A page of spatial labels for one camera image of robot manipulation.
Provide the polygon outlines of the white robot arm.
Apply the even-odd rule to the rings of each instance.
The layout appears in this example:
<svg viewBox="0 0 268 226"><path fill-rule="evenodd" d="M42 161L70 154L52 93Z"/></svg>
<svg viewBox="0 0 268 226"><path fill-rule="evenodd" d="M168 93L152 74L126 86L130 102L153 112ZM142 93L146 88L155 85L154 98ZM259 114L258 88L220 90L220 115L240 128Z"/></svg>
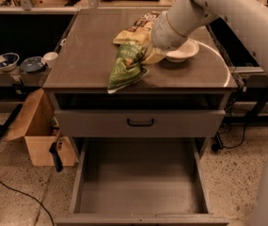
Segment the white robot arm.
<svg viewBox="0 0 268 226"><path fill-rule="evenodd" d="M268 76L268 8L256 0L178 0L155 20L151 43L178 49L197 28L222 18ZM268 226L268 160L260 179L251 226Z"/></svg>

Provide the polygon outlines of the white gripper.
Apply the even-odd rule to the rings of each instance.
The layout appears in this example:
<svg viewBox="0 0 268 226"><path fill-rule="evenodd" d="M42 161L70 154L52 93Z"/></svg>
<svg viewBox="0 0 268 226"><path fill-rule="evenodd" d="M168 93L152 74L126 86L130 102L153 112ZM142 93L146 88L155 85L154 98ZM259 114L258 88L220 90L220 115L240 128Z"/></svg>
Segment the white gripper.
<svg viewBox="0 0 268 226"><path fill-rule="evenodd" d="M165 58L166 53L164 51L175 51L186 41L185 36L181 36L174 31L168 22L167 12L163 11L154 20L151 30L151 42L154 46L151 45L147 49L142 63L145 65L158 63Z"/></svg>

